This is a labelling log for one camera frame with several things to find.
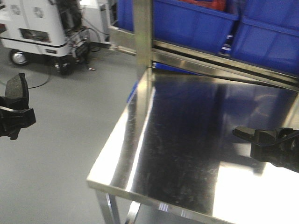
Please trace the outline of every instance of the metal post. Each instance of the metal post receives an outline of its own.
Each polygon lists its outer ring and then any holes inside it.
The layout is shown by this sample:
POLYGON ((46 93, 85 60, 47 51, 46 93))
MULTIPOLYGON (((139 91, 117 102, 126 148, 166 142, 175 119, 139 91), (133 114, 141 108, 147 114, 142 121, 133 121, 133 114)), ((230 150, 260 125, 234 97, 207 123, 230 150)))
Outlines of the metal post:
POLYGON ((134 30, 137 58, 137 77, 141 79, 145 70, 151 67, 153 43, 153 1, 133 0, 134 30))
POLYGON ((140 203, 132 202, 125 224, 135 224, 140 209, 140 203))
POLYGON ((115 196, 96 191, 106 224, 121 224, 115 196))

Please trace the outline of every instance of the table leg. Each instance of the table leg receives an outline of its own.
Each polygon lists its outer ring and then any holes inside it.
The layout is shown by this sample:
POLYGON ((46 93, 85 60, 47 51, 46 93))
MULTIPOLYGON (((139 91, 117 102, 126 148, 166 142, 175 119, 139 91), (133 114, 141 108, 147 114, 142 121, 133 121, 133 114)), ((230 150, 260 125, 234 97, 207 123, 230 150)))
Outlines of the table leg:
POLYGON ((121 224, 114 195, 96 191, 106 224, 121 224))
POLYGON ((135 224, 140 209, 140 203, 132 202, 125 224, 135 224))

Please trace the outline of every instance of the white machine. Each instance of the white machine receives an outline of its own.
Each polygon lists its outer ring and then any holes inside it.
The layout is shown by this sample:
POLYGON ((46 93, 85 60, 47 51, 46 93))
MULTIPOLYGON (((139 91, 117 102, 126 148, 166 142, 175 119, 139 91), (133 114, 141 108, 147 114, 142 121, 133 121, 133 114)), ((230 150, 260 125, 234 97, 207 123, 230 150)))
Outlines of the white machine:
POLYGON ((92 42, 107 43, 109 26, 116 22, 116 0, 81 0, 83 25, 92 30, 92 42))
POLYGON ((78 0, 2 0, 0 34, 3 46, 11 48, 10 59, 28 63, 28 53, 50 56, 61 75, 69 71, 71 56, 87 60, 88 29, 82 26, 78 0))

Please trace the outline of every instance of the red object in bin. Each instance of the red object in bin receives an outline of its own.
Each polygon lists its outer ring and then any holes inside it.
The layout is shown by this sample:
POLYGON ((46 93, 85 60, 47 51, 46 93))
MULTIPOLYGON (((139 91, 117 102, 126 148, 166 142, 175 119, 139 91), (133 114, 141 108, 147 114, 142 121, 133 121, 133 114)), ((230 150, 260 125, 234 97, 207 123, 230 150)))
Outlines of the red object in bin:
POLYGON ((225 4, 226 4, 226 0, 213 0, 213 1, 180 0, 180 1, 188 2, 197 6, 211 8, 219 11, 224 11, 225 4))

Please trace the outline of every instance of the metal shelf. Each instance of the metal shelf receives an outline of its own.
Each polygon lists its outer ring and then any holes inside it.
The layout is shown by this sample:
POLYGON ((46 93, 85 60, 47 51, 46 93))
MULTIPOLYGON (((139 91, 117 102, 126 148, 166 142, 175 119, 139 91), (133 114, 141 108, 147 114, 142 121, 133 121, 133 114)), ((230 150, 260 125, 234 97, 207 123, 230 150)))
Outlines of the metal shelf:
MULTIPOLYGON (((111 42, 114 50, 136 55, 135 35, 132 32, 111 27, 111 42)), ((153 41, 151 59, 176 68, 192 71, 209 77, 242 82, 263 82, 278 87, 299 91, 299 79, 252 64, 239 62, 221 55, 213 55, 195 49, 158 40, 153 41)))

